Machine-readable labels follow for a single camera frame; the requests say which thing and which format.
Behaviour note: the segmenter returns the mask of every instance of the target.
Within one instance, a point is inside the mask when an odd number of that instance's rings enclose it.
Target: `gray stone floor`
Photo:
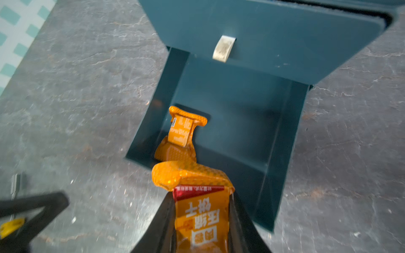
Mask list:
[[[310,92],[275,253],[405,252],[405,14]],[[0,197],[64,190],[33,252],[129,252],[165,191],[124,159],[167,57],[136,1],[58,1],[0,97]]]

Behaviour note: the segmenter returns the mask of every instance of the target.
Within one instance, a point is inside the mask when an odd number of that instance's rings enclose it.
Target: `yellow tag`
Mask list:
[[[176,253],[227,253],[227,187],[179,185],[173,190],[173,198],[176,203]]]
[[[6,222],[0,227],[0,238],[4,239],[4,237],[8,236],[9,234],[13,233],[15,230],[22,227],[25,223],[25,218],[17,218],[12,221]]]

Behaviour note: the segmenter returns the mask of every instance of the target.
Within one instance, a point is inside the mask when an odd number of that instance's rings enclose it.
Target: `bin flap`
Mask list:
[[[386,28],[384,18],[269,0],[140,0],[163,43],[212,59],[236,38],[224,64],[316,84]]]
[[[309,2],[309,3],[322,3],[322,4],[333,4],[333,5],[345,5],[354,4],[359,7],[361,6],[372,6],[372,5],[385,5],[385,6],[400,6],[405,4],[405,0],[298,0],[298,2]]]

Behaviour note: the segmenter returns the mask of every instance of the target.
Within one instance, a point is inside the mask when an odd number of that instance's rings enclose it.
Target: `teal patterned floor tile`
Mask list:
[[[27,51],[28,51],[28,48],[20,43],[18,43],[14,49],[14,53],[21,57],[24,57],[24,55],[27,53]]]
[[[37,34],[39,33],[39,28],[34,25],[30,25],[28,27],[26,33],[28,35],[30,35],[31,37],[35,38],[35,36],[37,36]]]
[[[3,6],[3,8],[0,10],[0,17],[5,19],[12,25],[16,25],[17,22],[20,20],[20,15],[18,15],[15,11],[7,6]]]
[[[6,63],[4,67],[1,69],[0,74],[12,77],[16,69],[17,68],[14,67],[13,65]]]
[[[4,33],[0,32],[0,46],[3,45],[4,41],[6,41],[6,39],[7,39],[7,36]]]
[[[31,1],[32,1],[32,0],[20,0],[20,2],[22,2],[22,3],[25,4],[26,6],[28,6]]]
[[[41,9],[39,9],[38,16],[40,16],[43,19],[47,19],[50,11],[45,8],[45,6],[42,6]]]

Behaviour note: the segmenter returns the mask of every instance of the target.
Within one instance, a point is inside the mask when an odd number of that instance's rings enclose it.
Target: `metal rod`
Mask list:
[[[11,200],[17,198],[17,194],[20,191],[21,186],[21,174],[17,173],[11,177]],[[10,221],[14,220],[15,213],[11,215]]]

